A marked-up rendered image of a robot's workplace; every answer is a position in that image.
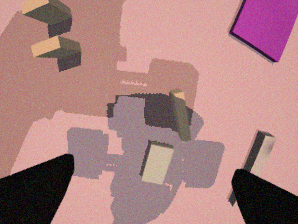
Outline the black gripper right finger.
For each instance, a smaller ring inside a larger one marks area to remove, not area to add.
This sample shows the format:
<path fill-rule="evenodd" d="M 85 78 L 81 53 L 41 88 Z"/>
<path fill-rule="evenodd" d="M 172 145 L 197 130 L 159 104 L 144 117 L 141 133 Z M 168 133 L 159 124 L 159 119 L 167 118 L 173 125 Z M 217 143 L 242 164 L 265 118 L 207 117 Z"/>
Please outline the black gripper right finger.
<path fill-rule="evenodd" d="M 246 224 L 298 224 L 298 196 L 245 169 L 235 169 L 234 189 Z"/>

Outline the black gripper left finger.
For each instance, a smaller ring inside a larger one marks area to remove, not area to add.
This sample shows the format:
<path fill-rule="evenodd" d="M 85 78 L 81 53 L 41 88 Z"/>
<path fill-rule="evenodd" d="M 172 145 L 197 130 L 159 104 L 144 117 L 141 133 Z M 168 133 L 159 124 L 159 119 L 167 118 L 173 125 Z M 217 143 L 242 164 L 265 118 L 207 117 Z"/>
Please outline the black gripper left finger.
<path fill-rule="evenodd" d="M 0 224 L 51 224 L 73 171 L 74 156 L 60 155 L 0 179 Z"/>

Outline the magenta flat block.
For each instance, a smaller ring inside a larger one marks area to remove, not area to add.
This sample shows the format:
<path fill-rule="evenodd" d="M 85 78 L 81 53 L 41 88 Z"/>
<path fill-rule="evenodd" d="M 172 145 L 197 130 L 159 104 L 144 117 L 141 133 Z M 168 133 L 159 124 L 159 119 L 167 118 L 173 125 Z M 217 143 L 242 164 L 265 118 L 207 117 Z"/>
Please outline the magenta flat block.
<path fill-rule="evenodd" d="M 279 63 L 298 16 L 298 0 L 242 2 L 229 34 Z"/>

